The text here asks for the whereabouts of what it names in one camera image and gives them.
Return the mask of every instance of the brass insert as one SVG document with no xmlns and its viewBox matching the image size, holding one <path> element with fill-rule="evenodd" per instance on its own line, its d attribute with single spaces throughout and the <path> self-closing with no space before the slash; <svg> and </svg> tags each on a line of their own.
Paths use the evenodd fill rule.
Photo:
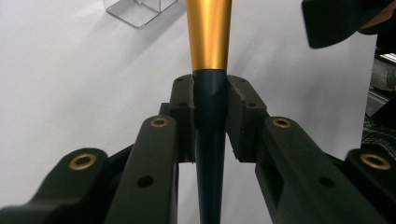
<svg viewBox="0 0 396 224">
<path fill-rule="evenodd" d="M 161 128 L 165 127 L 168 125 L 168 120 L 167 119 L 154 119 L 151 121 L 151 126 L 156 127 L 156 128 Z"/>
<path fill-rule="evenodd" d="M 274 119 L 273 123 L 280 128 L 289 128 L 291 127 L 291 124 L 288 120 L 286 119 Z"/>
<path fill-rule="evenodd" d="M 96 156 L 91 153 L 83 153 L 76 156 L 70 161 L 69 167 L 72 170 L 85 170 L 88 167 L 94 165 L 96 162 Z"/>
<path fill-rule="evenodd" d="M 367 165 L 378 170 L 389 170 L 391 167 L 387 160 L 371 153 L 361 154 L 361 160 Z"/>
<path fill-rule="evenodd" d="M 187 0 L 192 70 L 227 69 L 232 0 Z"/>
</svg>

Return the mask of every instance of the gold tip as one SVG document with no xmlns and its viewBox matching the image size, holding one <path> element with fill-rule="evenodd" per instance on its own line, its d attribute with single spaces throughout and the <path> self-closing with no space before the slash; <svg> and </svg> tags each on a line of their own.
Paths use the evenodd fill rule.
<svg viewBox="0 0 396 224">
<path fill-rule="evenodd" d="M 187 0 L 192 70 L 227 69 L 232 0 Z"/>
</svg>

